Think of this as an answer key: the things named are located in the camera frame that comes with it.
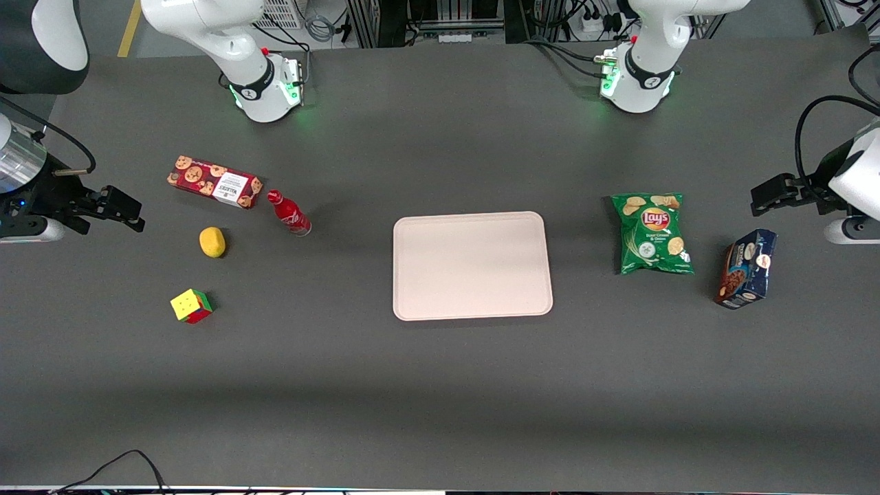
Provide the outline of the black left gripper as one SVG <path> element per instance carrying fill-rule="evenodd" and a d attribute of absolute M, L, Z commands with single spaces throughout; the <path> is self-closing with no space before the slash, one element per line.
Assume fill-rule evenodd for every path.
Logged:
<path fill-rule="evenodd" d="M 795 200 L 793 201 L 792 197 L 777 197 L 771 203 L 753 200 L 751 201 L 751 215 L 759 217 L 770 210 L 789 206 L 809 206 L 810 204 L 815 204 L 819 215 L 828 215 L 833 211 L 847 211 L 848 203 L 830 186 L 831 179 L 842 167 L 842 165 L 819 165 L 815 172 L 807 175 L 803 166 L 796 166 L 797 193 Z"/>

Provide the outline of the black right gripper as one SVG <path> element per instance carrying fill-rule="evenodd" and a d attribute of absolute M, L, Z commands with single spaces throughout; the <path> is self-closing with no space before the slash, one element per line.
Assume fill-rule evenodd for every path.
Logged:
<path fill-rule="evenodd" d="M 82 185 L 78 176 L 41 173 L 23 187 L 1 195 L 3 237 L 63 237 L 69 230 L 88 234 L 86 217 L 106 219 L 105 198 Z M 140 234 L 141 217 L 118 216 L 118 221 Z"/>

